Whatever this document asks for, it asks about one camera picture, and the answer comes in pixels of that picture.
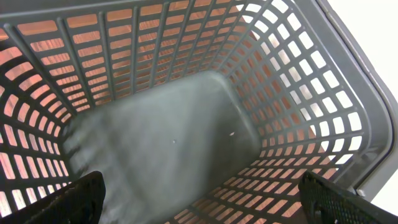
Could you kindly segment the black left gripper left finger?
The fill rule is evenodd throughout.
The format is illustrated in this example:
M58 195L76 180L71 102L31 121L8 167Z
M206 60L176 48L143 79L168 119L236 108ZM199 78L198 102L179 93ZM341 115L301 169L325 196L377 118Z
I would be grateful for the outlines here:
M1 219L9 224L98 224L106 187L103 175L93 171L25 208Z

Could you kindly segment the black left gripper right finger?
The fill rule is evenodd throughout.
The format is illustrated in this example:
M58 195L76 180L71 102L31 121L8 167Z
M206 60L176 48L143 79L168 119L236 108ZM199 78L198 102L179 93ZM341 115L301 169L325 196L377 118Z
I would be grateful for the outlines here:
M298 189L310 224L397 224L397 216L313 172L304 172Z

